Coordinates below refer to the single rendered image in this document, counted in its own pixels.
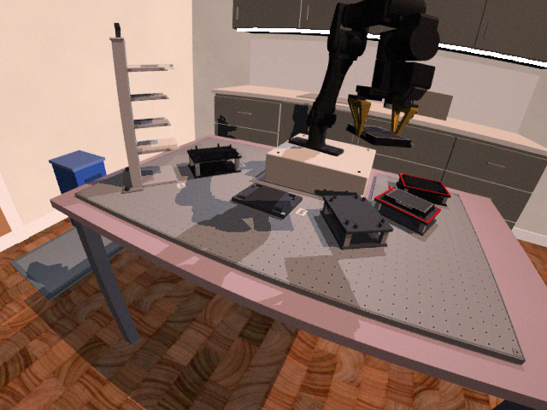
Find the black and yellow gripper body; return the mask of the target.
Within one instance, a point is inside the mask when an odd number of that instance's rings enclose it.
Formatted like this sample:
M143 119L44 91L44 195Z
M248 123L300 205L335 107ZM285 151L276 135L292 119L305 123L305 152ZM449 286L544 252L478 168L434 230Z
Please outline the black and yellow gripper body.
M394 62L395 60L377 58L375 60L375 63L376 61ZM348 97L354 98L356 100L366 101L366 99L368 99L368 100L381 101L381 102L383 98L385 99L385 103L407 106L411 108L419 107L419 105L412 103L412 101L414 100L408 100L407 97L403 97L402 93L399 91L389 91L389 90L383 90L378 88L372 88L372 86L368 87L368 86L357 85L356 92L357 92L357 96L349 94Z

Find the grey microplate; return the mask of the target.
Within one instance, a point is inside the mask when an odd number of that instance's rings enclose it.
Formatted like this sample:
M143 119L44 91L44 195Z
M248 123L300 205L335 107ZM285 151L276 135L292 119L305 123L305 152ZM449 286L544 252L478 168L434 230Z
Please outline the grey microplate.
M424 199L414 196L404 190L398 188L391 190L383 196L389 202L408 210L413 214L418 214L422 217L426 217L431 211L434 210L434 205Z
M355 125L348 124L346 131L356 135ZM359 138L372 145L411 148L411 140L378 126L364 126Z

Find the white microplate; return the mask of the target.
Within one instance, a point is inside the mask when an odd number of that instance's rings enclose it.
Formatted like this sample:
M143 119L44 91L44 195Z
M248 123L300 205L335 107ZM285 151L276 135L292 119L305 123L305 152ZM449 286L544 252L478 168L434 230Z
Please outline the white microplate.
M144 64L144 65L128 65L127 68L148 68L148 67L164 67L165 70L173 70L174 65L173 64Z

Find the grey rack with shelves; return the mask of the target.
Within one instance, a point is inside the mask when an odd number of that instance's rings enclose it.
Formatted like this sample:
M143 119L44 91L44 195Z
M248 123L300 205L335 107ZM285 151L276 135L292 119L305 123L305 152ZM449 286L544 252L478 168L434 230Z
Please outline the grey rack with shelves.
M140 120L132 119L133 113L131 102L169 99L169 97L167 95L163 95L163 92L131 95L131 92L129 93L130 86L128 87L129 77L127 76L128 72L149 72L167 70L165 70L164 67L127 68L125 51L126 43L124 42L124 39L111 39L115 67L115 80L121 113L121 124L126 146L126 156L131 175L132 187L134 188L143 186L144 188L155 185L177 183L177 179L171 165L143 169L139 167L138 155L172 151L173 149L153 149L138 152L136 145L136 134L134 135L135 129L139 128L171 126L169 120L165 119L165 117Z

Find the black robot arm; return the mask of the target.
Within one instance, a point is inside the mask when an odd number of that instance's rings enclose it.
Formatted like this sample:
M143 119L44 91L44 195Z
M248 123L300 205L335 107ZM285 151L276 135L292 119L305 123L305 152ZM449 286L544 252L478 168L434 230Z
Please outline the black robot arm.
M336 101L344 77L366 49L369 26L398 28L379 34L376 59L395 61L376 61L372 87L399 91L409 100L421 99L432 86L435 67L406 61L428 61L436 55L440 44L438 22L438 17L426 15L425 0L338 3L327 39L326 75L306 123L309 138L295 137L289 143L334 156L344 153L344 149L325 144L326 131L337 119ZM342 30L341 23L353 29Z

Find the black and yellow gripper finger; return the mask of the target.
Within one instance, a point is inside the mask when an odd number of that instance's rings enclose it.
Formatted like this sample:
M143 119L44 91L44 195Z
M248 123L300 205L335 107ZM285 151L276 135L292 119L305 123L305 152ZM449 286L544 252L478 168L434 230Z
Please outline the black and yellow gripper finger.
M406 124L412 119L412 117L417 113L417 108L411 108L407 106L400 106L392 104L391 111L391 132L399 135L401 130L406 126ZM404 116L397 127L397 122L400 113L403 112Z
M366 119L368 117L368 112L371 107L371 102L356 100L354 98L348 97L348 103L350 105L350 111L352 113L356 135L360 137L362 134L363 127L365 125ZM358 114L359 108L359 114Z

